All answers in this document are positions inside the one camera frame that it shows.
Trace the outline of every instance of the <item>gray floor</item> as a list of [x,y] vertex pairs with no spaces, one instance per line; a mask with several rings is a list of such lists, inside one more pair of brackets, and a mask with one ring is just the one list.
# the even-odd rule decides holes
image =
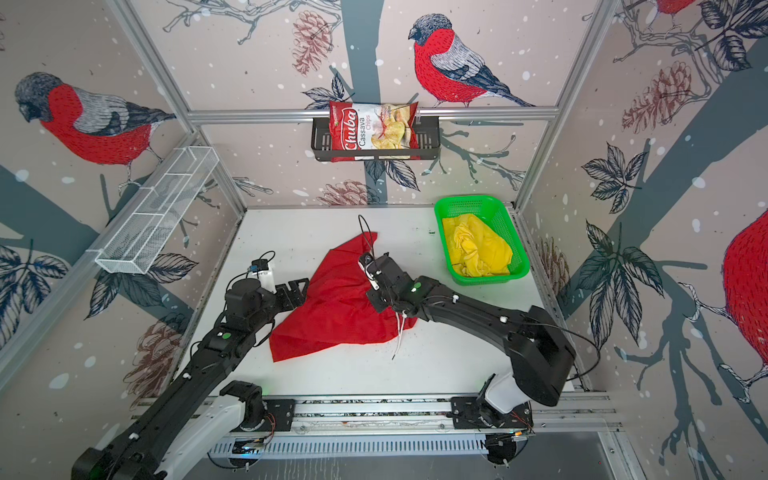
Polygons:
[[481,455],[323,458],[259,462],[249,472],[201,460],[184,480],[613,480],[596,433],[541,433],[509,464]]

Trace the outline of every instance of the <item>chip bag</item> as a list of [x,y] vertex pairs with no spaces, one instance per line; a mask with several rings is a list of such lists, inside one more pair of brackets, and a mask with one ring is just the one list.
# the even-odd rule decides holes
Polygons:
[[[389,150],[419,148],[413,119],[419,104],[354,104],[330,102],[332,150]],[[382,159],[418,160],[386,156]],[[372,160],[373,157],[334,157],[332,161]]]

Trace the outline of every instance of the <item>bird head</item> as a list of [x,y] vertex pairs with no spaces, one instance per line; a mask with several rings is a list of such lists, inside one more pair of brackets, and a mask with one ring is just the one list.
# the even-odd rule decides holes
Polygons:
[[408,33],[408,39],[415,41],[419,46],[423,47],[427,40],[429,40],[429,36],[442,28],[449,30],[453,28],[448,17],[440,13],[430,13],[419,17],[413,23],[413,28]]
[[53,115],[48,106],[48,94],[51,90],[63,85],[59,77],[38,71],[27,75],[16,85],[16,103],[18,110],[26,121],[39,118],[41,121],[52,121]]

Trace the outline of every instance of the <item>white wire basket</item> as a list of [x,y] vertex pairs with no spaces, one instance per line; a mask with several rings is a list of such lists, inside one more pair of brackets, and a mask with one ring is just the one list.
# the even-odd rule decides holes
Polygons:
[[109,240],[96,263],[109,273],[146,273],[219,163],[212,147],[176,149],[168,171]]

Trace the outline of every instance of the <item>bird illustration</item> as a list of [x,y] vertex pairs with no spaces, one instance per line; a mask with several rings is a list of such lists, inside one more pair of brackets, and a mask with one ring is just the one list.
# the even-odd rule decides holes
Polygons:
[[485,65],[483,58],[470,50],[453,31],[448,17],[431,13],[413,24],[408,38],[415,42],[416,78],[424,89],[445,101],[469,102],[482,97],[501,97],[522,107],[533,107],[515,97]]
[[93,94],[65,84],[54,75],[35,72],[16,85],[18,109],[29,122],[39,119],[46,130],[83,160],[125,165],[128,179],[118,186],[139,185],[131,179],[131,162],[145,150],[155,128],[176,118],[156,108],[141,107],[116,95]]
[[763,366],[745,380],[733,368],[721,364],[744,388],[744,397],[750,403],[750,387],[757,380],[768,377],[768,210],[731,240],[723,260],[723,287],[726,306],[716,308],[699,301],[696,290],[689,283],[681,283],[691,291],[696,312],[688,319],[698,320],[702,308],[724,316],[733,322],[741,335],[763,360]]
[[648,28],[646,28],[646,30],[648,32],[653,31],[654,22],[657,18],[659,18],[659,14],[666,13],[672,16],[672,27],[667,32],[667,34],[669,34],[670,31],[683,27],[681,24],[675,22],[674,16],[683,8],[686,8],[688,5],[694,3],[694,0],[650,0],[650,3],[655,5],[656,15],[654,16],[654,19],[650,21],[650,24],[648,24]]

